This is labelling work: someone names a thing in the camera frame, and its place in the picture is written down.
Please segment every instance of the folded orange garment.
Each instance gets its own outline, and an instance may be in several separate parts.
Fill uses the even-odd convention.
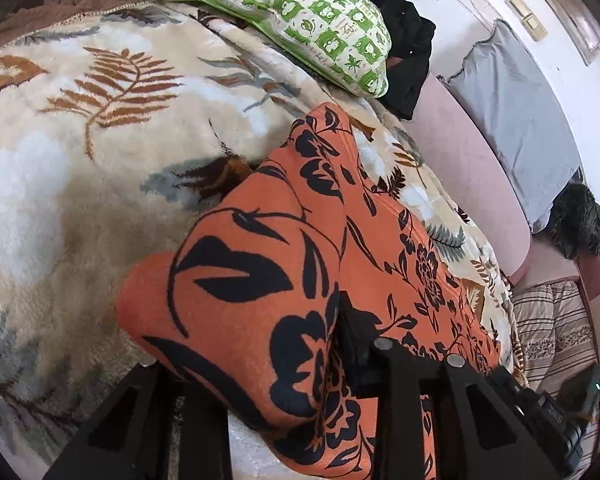
[[[323,104],[177,253],[136,268],[120,325],[183,378],[201,380],[283,463],[370,475],[376,399],[351,395],[332,340],[339,293],[378,335],[414,354],[464,356],[488,373],[498,349],[423,226],[363,169],[346,113]],[[427,478],[435,476],[423,402]]]

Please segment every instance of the beige fleece blanket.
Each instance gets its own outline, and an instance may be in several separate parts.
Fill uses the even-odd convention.
[[[394,116],[208,9],[88,12],[0,48],[0,451],[22,478],[42,478],[146,359],[114,322],[129,269],[175,250],[294,118],[324,101],[352,117],[375,192],[424,221],[514,368],[515,322],[493,250],[417,147],[399,142]],[[235,421],[232,438],[237,478],[292,474]]]

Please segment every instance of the picture frame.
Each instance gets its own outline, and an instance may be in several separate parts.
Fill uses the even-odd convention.
[[[546,0],[575,44],[585,65],[600,53],[600,26],[582,0]]]

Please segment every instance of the black fur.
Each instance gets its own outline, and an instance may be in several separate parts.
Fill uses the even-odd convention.
[[[543,232],[570,260],[580,251],[600,254],[600,215],[589,188],[574,182],[567,184],[555,198]]]

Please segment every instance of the pink sofa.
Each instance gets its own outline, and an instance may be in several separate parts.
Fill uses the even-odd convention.
[[[564,280],[578,283],[600,362],[600,256],[582,256],[576,264],[541,237],[531,237],[518,199],[484,137],[431,74],[413,120],[402,124],[449,195],[485,233],[516,293]]]

